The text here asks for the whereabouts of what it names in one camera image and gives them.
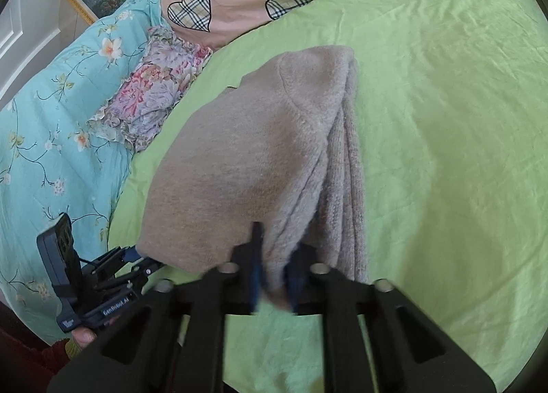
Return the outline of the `person's left hand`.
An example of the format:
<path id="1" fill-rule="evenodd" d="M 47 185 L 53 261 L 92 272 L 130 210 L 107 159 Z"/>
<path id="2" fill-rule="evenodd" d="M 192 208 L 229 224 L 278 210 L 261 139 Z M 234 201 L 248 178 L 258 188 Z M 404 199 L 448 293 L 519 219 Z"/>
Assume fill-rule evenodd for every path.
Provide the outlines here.
<path id="1" fill-rule="evenodd" d="M 74 329 L 73 331 L 71 331 L 71 335 L 72 340 L 74 341 L 76 346 L 79 347 L 79 349 L 84 349 L 88 347 L 91 343 L 95 341 L 98 336 L 95 331 L 85 327 L 79 327 Z"/>

